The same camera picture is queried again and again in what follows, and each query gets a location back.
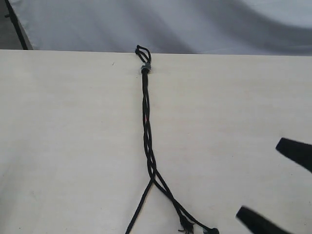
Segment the white backdrop cloth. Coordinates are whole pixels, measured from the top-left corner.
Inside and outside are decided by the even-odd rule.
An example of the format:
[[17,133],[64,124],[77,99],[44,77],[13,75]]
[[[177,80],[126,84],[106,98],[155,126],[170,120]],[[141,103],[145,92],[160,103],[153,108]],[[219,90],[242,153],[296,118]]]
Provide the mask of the white backdrop cloth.
[[35,50],[311,55],[309,0],[12,0]]

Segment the black backdrop stand pole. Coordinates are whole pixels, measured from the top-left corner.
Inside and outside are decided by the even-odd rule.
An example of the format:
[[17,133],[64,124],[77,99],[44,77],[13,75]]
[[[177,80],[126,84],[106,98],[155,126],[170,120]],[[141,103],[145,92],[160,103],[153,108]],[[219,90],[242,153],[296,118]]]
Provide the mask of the black backdrop stand pole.
[[22,49],[28,50],[28,46],[27,46],[26,40],[24,38],[24,35],[22,33],[22,29],[20,27],[17,15],[15,14],[13,7],[12,7],[11,3],[9,2],[9,0],[4,0],[4,2],[5,2],[5,5],[7,7],[7,10],[8,10],[8,13],[4,17],[10,19],[10,21],[11,21],[11,23],[15,29],[15,32],[18,36],[19,42],[22,46]]

